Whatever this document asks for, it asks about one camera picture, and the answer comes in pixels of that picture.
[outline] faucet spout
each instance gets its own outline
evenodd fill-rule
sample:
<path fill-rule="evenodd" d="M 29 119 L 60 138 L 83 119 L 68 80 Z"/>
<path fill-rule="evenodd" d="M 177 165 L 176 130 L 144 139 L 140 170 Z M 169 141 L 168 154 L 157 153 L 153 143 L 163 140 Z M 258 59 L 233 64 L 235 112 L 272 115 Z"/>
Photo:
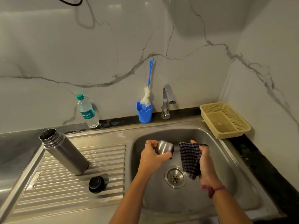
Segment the faucet spout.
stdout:
<path fill-rule="evenodd" d="M 170 118 L 170 113 L 168 111 L 169 105 L 168 104 L 175 104 L 175 97 L 171 90 L 170 85 L 166 84 L 163 88 L 163 103 L 162 103 L 162 117 L 165 119 Z"/>

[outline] plastic water bottle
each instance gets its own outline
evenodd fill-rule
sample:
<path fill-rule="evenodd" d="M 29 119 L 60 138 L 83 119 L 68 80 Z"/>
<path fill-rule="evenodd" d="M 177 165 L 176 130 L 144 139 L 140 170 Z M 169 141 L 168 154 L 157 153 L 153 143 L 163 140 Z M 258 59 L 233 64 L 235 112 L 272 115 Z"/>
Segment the plastic water bottle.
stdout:
<path fill-rule="evenodd" d="M 99 120 L 95 117 L 95 111 L 92 108 L 92 104 L 87 97 L 84 97 L 83 94 L 77 95 L 78 99 L 78 109 L 81 112 L 85 122 L 89 128 L 95 128 L 100 123 Z"/>

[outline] basket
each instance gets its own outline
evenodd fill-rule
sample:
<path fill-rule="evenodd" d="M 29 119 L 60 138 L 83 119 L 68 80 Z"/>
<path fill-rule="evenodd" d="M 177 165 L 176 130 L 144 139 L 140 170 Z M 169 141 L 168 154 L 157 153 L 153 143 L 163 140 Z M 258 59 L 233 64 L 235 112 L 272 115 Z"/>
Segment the basket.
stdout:
<path fill-rule="evenodd" d="M 238 137 L 251 130 L 251 126 L 224 102 L 200 105 L 201 115 L 217 139 Z"/>

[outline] forearm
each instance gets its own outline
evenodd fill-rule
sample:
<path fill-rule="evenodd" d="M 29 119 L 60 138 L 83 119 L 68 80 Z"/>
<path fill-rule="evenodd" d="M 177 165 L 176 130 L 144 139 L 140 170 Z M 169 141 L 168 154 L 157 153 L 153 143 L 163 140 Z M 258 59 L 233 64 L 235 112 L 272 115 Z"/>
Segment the forearm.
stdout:
<path fill-rule="evenodd" d="M 149 176 L 137 173 L 109 224 L 137 224 Z"/>
<path fill-rule="evenodd" d="M 226 189 L 213 195 L 213 202 L 222 224 L 252 224 L 252 221 Z"/>

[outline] person's left hand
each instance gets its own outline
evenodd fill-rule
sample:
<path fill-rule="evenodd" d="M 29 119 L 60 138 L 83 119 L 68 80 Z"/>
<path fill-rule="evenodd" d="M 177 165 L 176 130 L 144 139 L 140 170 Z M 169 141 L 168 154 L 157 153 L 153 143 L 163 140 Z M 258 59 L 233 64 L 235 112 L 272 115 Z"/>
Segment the person's left hand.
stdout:
<path fill-rule="evenodd" d="M 172 153 L 170 151 L 163 153 L 162 155 L 156 154 L 155 149 L 157 145 L 158 141 L 146 141 L 145 148 L 141 152 L 138 173 L 150 177 L 157 169 L 159 169 L 164 161 L 172 157 Z"/>

